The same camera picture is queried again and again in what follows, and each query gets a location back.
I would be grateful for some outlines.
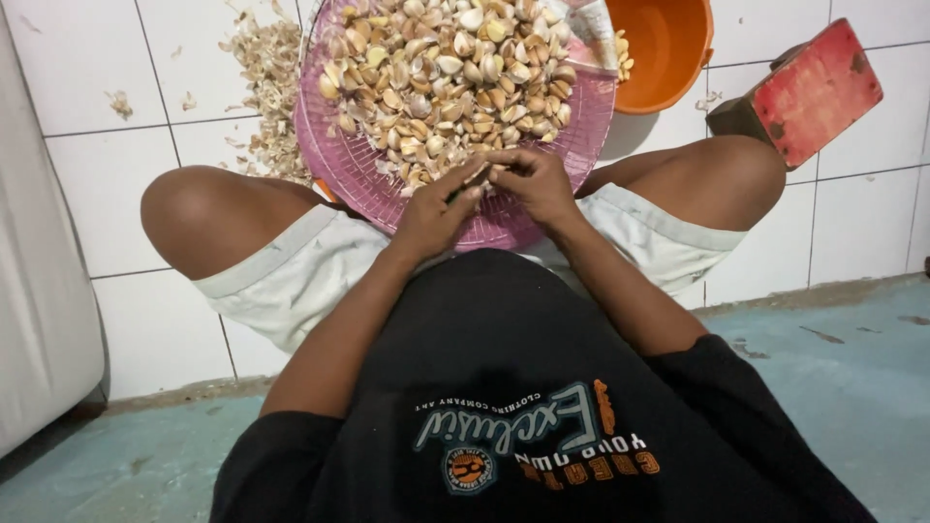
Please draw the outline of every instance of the garlic skin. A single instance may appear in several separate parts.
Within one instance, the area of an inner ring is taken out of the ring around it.
[[[571,122],[571,29],[538,0],[360,0],[341,17],[317,79],[338,109],[327,136],[383,151],[375,171],[401,195]]]

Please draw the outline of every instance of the blue floor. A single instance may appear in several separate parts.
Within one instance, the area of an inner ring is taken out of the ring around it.
[[[912,278],[854,305],[738,307],[705,322],[759,370],[880,521],[915,523],[930,522],[927,318],[930,284]],[[219,465],[260,403],[222,398],[104,416],[12,477],[10,460],[0,462],[0,521],[207,521]]]

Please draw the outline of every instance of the pink wire basket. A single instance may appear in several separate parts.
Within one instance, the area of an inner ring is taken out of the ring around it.
[[[333,194],[379,229],[393,234],[408,200],[401,196],[403,182],[376,172],[375,160],[386,160],[387,155],[373,148],[365,138],[348,136],[338,127],[335,137],[327,137],[333,116],[339,111],[336,103],[324,98],[317,88],[323,66],[331,57],[328,46],[314,43],[328,26],[341,28],[340,11],[354,4],[354,0],[323,0],[315,19],[307,22],[311,29],[304,36],[306,52],[300,69],[294,125],[311,174],[325,181]],[[576,191],[588,178],[604,146],[613,115],[615,79],[610,72],[573,66],[578,81],[567,101],[572,108],[569,125],[552,143],[525,140],[520,146],[534,146],[562,157]],[[465,225],[456,251],[513,249],[541,237],[542,232],[512,194],[487,195],[481,201],[480,212]]]

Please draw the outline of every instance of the red wooden stool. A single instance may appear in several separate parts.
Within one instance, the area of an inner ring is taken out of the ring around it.
[[[742,134],[775,147],[795,170],[882,100],[882,86],[846,19],[792,47],[772,73],[707,115],[715,136]]]

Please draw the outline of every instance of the orange bucket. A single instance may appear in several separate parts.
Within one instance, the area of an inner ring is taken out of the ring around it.
[[[630,80],[617,86],[614,110],[650,114],[671,107],[711,60],[710,0],[606,0],[614,31],[630,41]]]

